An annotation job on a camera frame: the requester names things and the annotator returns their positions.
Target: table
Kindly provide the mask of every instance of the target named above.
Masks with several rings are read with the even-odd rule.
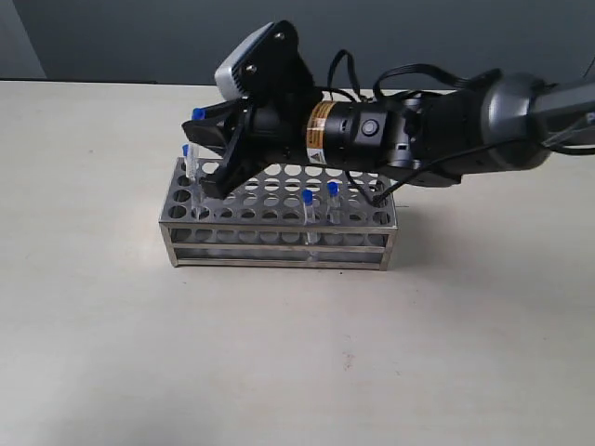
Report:
[[[0,83],[0,445],[592,440],[595,158],[398,192],[389,272],[179,268],[214,87]]]

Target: gray wall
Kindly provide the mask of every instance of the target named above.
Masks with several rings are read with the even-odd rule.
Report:
[[[425,61],[462,76],[501,67],[564,81],[595,52],[592,0],[15,0],[49,78],[213,84],[251,31],[289,19],[323,82],[335,51],[356,56],[363,84]],[[347,85],[344,76],[338,83]],[[418,77],[393,86],[431,87]]]
[[[12,0],[0,0],[0,78],[44,78]]]

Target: metal rack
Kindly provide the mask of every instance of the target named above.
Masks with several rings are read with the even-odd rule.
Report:
[[[205,160],[210,173],[218,160]],[[178,158],[159,226],[171,264],[386,270],[397,216],[390,196],[382,208],[367,204],[342,172],[321,167],[275,164],[251,178],[226,200],[206,198],[192,209],[192,189]],[[383,177],[359,174],[370,191],[389,185]],[[328,181],[339,183],[341,225],[326,223]],[[300,193],[314,193],[317,224],[303,226]],[[306,232],[316,244],[306,244]]]

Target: blue test tube cap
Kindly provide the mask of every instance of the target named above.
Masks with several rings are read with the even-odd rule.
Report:
[[[202,121],[206,117],[205,109],[194,109],[192,110],[192,120]]]
[[[304,200],[304,204],[307,206],[314,203],[314,195],[311,190],[305,189],[301,192],[301,198]]]
[[[331,181],[326,187],[328,188],[328,193],[331,197],[338,195],[338,183]]]

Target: warning label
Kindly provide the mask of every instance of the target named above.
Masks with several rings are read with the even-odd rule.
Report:
[[[306,131],[306,151],[312,164],[326,164],[324,157],[324,126],[326,118],[335,107],[336,102],[325,100],[319,102],[310,115]]]

